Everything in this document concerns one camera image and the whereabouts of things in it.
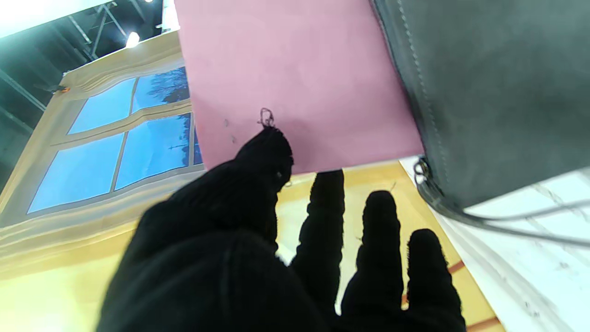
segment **painted window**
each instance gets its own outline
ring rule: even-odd
[[[189,98],[184,67],[166,73],[125,80],[88,98],[68,134],[89,131],[123,120],[145,108]]]
[[[188,166],[191,115],[151,120],[129,131],[115,190]]]
[[[126,80],[88,98],[68,134],[88,131],[128,117],[134,84],[135,79]]]
[[[201,156],[201,148],[199,147],[199,141],[196,138],[196,132],[194,133],[195,135],[195,146],[194,146],[194,154],[195,154],[195,159],[193,162],[193,165],[198,165],[198,164],[202,164],[203,163],[203,157]]]
[[[122,142],[121,133],[58,151],[28,212],[108,193]]]
[[[193,165],[202,164],[195,132],[191,149],[191,121],[191,113],[149,120],[128,132],[58,151],[28,213],[107,194],[112,188],[119,190],[187,167],[191,154]]]
[[[137,88],[133,95],[132,113],[188,98],[188,82],[184,67],[162,74],[143,76],[137,81]]]

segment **pink folder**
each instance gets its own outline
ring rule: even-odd
[[[176,0],[203,161],[235,156],[260,109],[294,173],[422,153],[368,0]]]

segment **yellow wall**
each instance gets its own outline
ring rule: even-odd
[[[313,174],[293,178],[279,196],[279,254],[289,260],[297,246],[299,228],[306,217]],[[362,236],[364,202],[373,190],[391,190],[402,222],[402,243],[415,229],[428,227],[440,237],[450,265],[460,257],[434,216],[420,199],[403,168],[396,163],[373,165],[345,171],[345,247],[341,265],[340,294],[355,271],[354,260]],[[90,331],[98,318],[104,291],[133,232],[127,224],[76,243],[46,248],[32,262],[15,263],[0,270],[0,330],[2,331]],[[402,257],[407,257],[402,245]],[[495,317],[466,268],[453,273],[463,300],[469,325]],[[485,329],[503,331],[491,323]]]

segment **finger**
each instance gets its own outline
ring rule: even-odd
[[[363,238],[357,271],[342,300],[343,317],[388,319],[401,310],[404,291],[399,254],[399,228],[394,198],[376,191],[363,212]]]
[[[409,310],[437,308],[460,316],[461,300],[436,234],[430,229],[417,230],[408,246]]]
[[[342,170],[316,176],[290,268],[327,320],[336,318],[344,213]]]

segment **gray bag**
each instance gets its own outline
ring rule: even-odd
[[[373,7],[424,144],[419,191],[436,211],[481,226],[463,209],[590,165],[590,1]]]

